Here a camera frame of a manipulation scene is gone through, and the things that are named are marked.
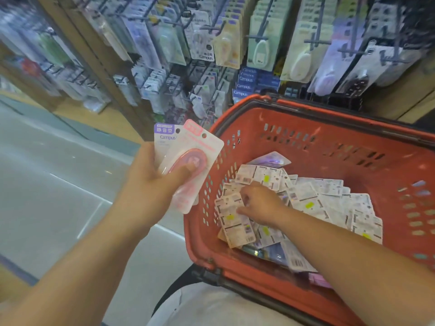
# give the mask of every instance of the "person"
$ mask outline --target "person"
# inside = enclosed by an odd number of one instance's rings
[[[166,213],[195,166],[168,175],[144,143],[106,216],[0,320],[1,326],[99,325],[135,247]],[[268,188],[242,189],[239,212],[280,229],[369,326],[428,326],[435,318],[435,275],[362,236],[286,207]],[[284,315],[204,283],[169,297],[152,326],[299,325]]]

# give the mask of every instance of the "barcode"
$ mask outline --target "barcode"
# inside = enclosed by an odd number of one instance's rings
[[[291,259],[291,264],[300,268],[304,267],[304,264],[300,259]]]

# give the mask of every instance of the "shopping basket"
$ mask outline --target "shopping basket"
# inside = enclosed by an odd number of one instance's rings
[[[362,325],[332,291],[239,249],[218,237],[214,200],[238,167],[278,151],[287,172],[344,180],[369,193],[383,219],[384,246],[435,266],[435,135],[296,100],[252,95],[211,128],[225,146],[184,217],[186,246],[202,279],[230,288],[306,325]]]

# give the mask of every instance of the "purple package in basket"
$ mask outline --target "purple package in basket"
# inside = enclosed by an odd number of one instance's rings
[[[318,274],[318,273],[309,273],[308,276],[309,276],[309,279],[310,279],[310,283],[312,283],[313,285],[322,286],[322,287],[326,287],[326,288],[331,288],[332,289],[332,286],[320,274]]]

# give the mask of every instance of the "person's right arm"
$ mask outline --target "person's right arm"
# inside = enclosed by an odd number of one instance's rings
[[[238,212],[286,234],[369,326],[428,326],[435,319],[435,274],[373,241],[286,207],[266,187],[242,189]]]

